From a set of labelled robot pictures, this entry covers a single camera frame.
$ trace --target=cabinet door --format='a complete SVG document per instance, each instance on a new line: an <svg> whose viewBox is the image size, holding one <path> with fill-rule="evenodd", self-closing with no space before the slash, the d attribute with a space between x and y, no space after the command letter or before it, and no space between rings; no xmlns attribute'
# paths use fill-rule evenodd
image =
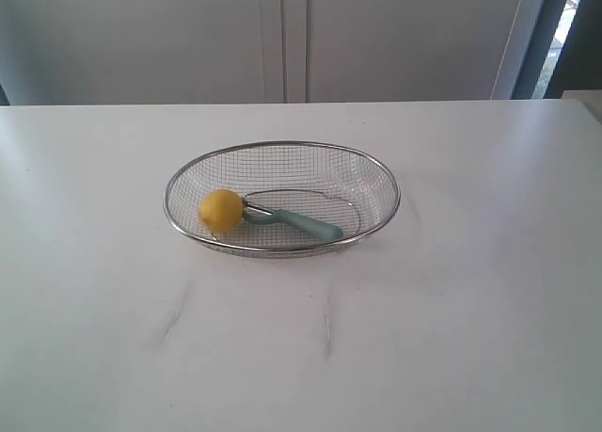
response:
<svg viewBox="0 0 602 432"><path fill-rule="evenodd" d="M279 0L7 0L54 104L282 102Z"/></svg>
<svg viewBox="0 0 602 432"><path fill-rule="evenodd" d="M515 54L526 49L539 4L307 0L307 44L296 50L287 45L287 61L303 46L307 83L299 90L311 102L488 99L497 96L500 75L505 86L512 84L508 79L521 63ZM284 6L285 24L294 30ZM510 53L511 66L503 67ZM512 86L507 89L509 96Z"/></svg>

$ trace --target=metal basket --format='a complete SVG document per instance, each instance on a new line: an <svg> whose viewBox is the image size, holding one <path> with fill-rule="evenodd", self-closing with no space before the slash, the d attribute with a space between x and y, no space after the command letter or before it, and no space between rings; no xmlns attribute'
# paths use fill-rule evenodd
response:
<svg viewBox="0 0 602 432"><path fill-rule="evenodd" d="M288 225L244 220L230 232L211 233L198 220L198 204L220 188L266 209L286 209L337 225L343 237L323 242ZM259 142L204 154L176 172L164 198L167 218L179 232L215 250L261 258L345 248L387 225L399 204L393 174L373 157L298 141Z"/></svg>

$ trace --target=wire mesh basket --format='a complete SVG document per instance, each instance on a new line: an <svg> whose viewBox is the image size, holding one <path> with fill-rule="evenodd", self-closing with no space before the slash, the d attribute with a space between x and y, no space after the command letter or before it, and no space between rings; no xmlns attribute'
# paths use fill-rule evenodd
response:
<svg viewBox="0 0 602 432"><path fill-rule="evenodd" d="M325 242L283 223L245 220L230 232L209 232L198 219L208 193L229 189L265 211L288 210L341 228ZM262 258L311 256L339 250L380 230L400 204L393 174L364 152L317 142L272 141L210 152L169 181L164 209L171 224L201 244Z"/></svg>

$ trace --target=peeler handle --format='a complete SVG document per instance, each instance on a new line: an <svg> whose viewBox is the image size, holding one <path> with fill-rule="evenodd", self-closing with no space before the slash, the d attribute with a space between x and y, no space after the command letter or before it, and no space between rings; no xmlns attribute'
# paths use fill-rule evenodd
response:
<svg viewBox="0 0 602 432"><path fill-rule="evenodd" d="M302 232L311 234L318 239L334 241L342 238L342 229L336 225L316 220L315 218L301 216L291 211L278 209L272 214L274 221L286 223Z"/></svg>

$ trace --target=yellow lemon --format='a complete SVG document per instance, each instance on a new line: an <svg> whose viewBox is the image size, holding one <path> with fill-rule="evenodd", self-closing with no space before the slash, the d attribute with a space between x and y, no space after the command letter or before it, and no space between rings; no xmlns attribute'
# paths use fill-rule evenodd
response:
<svg viewBox="0 0 602 432"><path fill-rule="evenodd" d="M210 232L229 232L243 216L243 199L228 189L215 190L198 206L198 218Z"/></svg>

